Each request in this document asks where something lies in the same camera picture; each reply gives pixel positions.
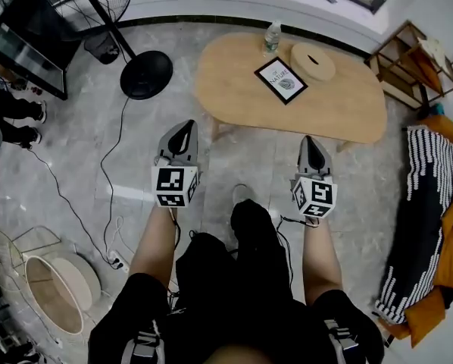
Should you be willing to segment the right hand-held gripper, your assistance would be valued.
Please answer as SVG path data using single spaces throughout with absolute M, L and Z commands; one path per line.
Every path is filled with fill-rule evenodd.
M 325 218 L 336 206 L 338 185 L 333 182 L 332 159 L 324 146 L 304 136 L 298 154 L 298 173 L 291 180 L 298 212 L 309 218 Z

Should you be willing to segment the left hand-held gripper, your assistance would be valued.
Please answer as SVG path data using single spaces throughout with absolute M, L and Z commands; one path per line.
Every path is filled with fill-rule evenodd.
M 159 141 L 151 169 L 152 193 L 161 207 L 188 207 L 200 184 L 198 125 L 187 120 L 171 128 Z M 186 162 L 173 160 L 184 158 Z

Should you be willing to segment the person's right forearm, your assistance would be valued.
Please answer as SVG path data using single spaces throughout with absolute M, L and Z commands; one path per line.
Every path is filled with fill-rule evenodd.
M 327 291 L 342 289 L 342 271 L 326 220 L 317 227 L 305 227 L 302 274 L 308 305 Z

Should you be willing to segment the person's left forearm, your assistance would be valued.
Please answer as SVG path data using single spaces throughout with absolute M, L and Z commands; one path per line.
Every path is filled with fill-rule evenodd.
M 155 205 L 130 263 L 130 275 L 142 273 L 169 287 L 176 241 L 176 209 Z

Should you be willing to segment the wooden coffee table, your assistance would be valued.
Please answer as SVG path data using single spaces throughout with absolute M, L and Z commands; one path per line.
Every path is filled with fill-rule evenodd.
M 372 70 L 333 49 L 336 74 L 326 83 L 308 84 L 283 104 L 255 71 L 268 62 L 262 53 L 263 36 L 228 33 L 208 43 L 195 77 L 195 96 L 214 124 L 282 130 L 371 144 L 386 132 L 383 89 Z

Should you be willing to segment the person's grey shoe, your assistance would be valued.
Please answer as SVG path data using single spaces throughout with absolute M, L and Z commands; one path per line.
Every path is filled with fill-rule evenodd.
M 256 201 L 254 190 L 246 184 L 237 184 L 233 188 L 233 205 L 244 202 L 246 200 Z

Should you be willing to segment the black standing fan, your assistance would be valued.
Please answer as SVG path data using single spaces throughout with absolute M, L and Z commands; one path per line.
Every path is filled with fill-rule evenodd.
M 173 63 L 163 52 L 136 53 L 117 25 L 131 0 L 49 0 L 57 12 L 76 30 L 81 40 L 109 32 L 126 65 L 120 75 L 120 88 L 130 99 L 150 99 L 170 82 Z

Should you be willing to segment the black framed picture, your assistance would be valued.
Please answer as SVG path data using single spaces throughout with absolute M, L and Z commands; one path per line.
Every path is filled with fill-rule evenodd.
M 284 105 L 308 88 L 302 78 L 279 57 L 258 68 L 254 74 Z

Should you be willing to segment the person's black trousers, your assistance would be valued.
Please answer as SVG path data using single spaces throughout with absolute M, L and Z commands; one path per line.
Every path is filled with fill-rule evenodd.
M 230 217 L 237 255 L 208 233 L 192 235 L 176 262 L 178 303 L 185 307 L 238 303 L 265 306 L 293 299 L 286 251 L 268 211 L 252 199 L 235 205 Z

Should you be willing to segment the round wooden slotted box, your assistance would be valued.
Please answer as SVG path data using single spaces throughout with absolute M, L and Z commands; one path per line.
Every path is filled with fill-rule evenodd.
M 298 42 L 290 52 L 290 67 L 306 83 L 323 83 L 333 79 L 336 67 L 321 48 Z

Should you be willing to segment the black white striped blanket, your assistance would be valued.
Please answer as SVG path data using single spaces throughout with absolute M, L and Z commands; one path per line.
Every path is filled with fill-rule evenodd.
M 453 201 L 453 143 L 428 127 L 406 131 L 408 174 L 375 311 L 391 324 L 430 293 L 443 245 L 442 217 Z

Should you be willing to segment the wooden shelf rack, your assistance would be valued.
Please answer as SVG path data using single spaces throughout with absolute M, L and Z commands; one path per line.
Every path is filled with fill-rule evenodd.
M 426 39 L 431 36 L 407 20 L 365 60 L 385 94 L 414 110 L 428 108 L 453 93 L 453 54 L 445 50 L 445 64 L 440 67 L 422 50 L 418 37 Z M 427 86 L 420 69 L 411 58 L 416 49 L 421 49 L 433 63 L 442 84 L 441 93 Z

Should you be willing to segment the black mesh wastebasket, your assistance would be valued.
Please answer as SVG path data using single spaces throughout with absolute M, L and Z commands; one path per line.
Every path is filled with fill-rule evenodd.
M 83 47 L 104 65 L 114 62 L 120 54 L 119 47 L 109 32 L 86 38 Z

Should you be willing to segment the white power strip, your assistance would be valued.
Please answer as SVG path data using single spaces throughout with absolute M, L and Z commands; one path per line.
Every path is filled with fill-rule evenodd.
M 117 251 L 110 249 L 108 251 L 108 259 L 114 269 L 121 270 L 125 274 L 129 274 L 130 271 L 129 263 Z

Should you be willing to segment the clear plastic water bottle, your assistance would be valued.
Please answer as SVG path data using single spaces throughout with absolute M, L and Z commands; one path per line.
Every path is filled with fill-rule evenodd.
M 275 20 L 266 30 L 264 34 L 263 53 L 265 56 L 271 56 L 277 53 L 280 37 L 281 37 L 281 22 Z

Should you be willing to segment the flat orange cushion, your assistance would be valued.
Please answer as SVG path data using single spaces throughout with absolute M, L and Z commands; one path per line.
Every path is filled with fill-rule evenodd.
M 413 51 L 411 58 L 420 69 L 427 86 L 435 92 L 441 93 L 442 84 L 431 60 L 421 51 L 421 49 Z

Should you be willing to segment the white crumpled cloth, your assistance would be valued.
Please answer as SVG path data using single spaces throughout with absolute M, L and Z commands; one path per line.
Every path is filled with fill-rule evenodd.
M 418 37 L 417 40 L 420 43 L 422 50 L 424 50 L 438 66 L 442 67 L 445 64 L 445 50 L 439 40 L 432 37 L 427 37 L 426 39 Z

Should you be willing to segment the person's black shirt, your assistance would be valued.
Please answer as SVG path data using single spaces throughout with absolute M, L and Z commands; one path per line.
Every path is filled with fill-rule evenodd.
M 346 364 L 382 364 L 380 330 L 341 290 L 306 306 L 292 299 L 268 308 L 217 304 L 171 312 L 167 291 L 155 278 L 127 279 L 111 310 L 92 330 L 88 364 L 120 364 L 127 343 L 141 331 L 157 331 L 164 364 L 202 364 L 220 347 L 260 350 L 274 364 L 338 364 L 338 342 L 350 342 Z

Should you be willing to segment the black flat screen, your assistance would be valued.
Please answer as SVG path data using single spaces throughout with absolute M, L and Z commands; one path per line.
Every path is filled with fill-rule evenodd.
M 0 64 L 66 100 L 67 69 L 81 44 L 49 0 L 0 0 Z

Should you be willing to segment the round white wooden tub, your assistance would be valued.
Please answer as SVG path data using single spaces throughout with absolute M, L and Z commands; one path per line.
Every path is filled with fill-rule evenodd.
M 25 278 L 36 305 L 61 331 L 83 332 L 83 315 L 99 300 L 102 287 L 92 266 L 76 253 L 29 256 Z

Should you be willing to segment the square orange cushion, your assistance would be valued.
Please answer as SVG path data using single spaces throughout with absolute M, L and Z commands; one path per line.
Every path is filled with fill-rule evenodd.
M 436 286 L 423 299 L 405 310 L 405 318 L 415 348 L 444 319 L 453 302 L 453 288 Z

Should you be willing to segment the person's chin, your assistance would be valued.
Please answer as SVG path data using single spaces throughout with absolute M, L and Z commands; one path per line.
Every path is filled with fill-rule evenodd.
M 260 350 L 232 345 L 218 348 L 203 364 L 273 364 L 273 361 Z

